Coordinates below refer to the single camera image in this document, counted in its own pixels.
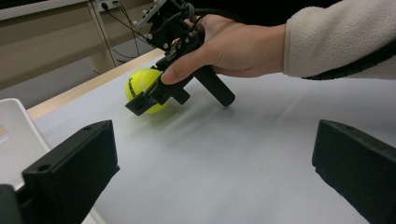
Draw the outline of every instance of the hand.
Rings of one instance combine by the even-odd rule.
[[[286,25],[245,25],[217,15],[207,15],[199,28],[205,43],[183,55],[163,73],[164,84],[174,84],[204,65],[229,77],[259,77],[283,71]]]

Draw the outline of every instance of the electrical outlet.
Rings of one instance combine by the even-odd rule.
[[[103,7],[104,4],[106,4],[108,10],[110,10],[112,8],[119,7],[118,2],[118,0],[96,0],[96,4],[100,12],[106,11],[106,9]]]

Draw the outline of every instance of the yellow tennis ball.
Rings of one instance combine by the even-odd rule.
[[[160,76],[161,72],[153,68],[140,68],[134,71],[125,84],[125,94],[128,102],[134,99],[140,92],[146,91],[149,86]],[[156,104],[146,111],[148,114],[157,113],[164,109],[169,100],[163,105]]]

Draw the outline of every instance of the white sleeve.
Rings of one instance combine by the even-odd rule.
[[[286,24],[284,74],[310,77],[353,63],[396,40],[396,0],[306,7]],[[396,57],[350,77],[396,79]]]

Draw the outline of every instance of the tabletop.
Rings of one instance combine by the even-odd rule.
[[[368,223],[315,172],[318,122],[345,123],[396,146],[396,81],[219,75],[235,94],[228,107],[193,79],[186,104],[171,99],[136,116],[125,107],[125,82],[162,53],[145,57],[28,110],[49,147],[113,121],[120,171],[96,202],[103,221]]]

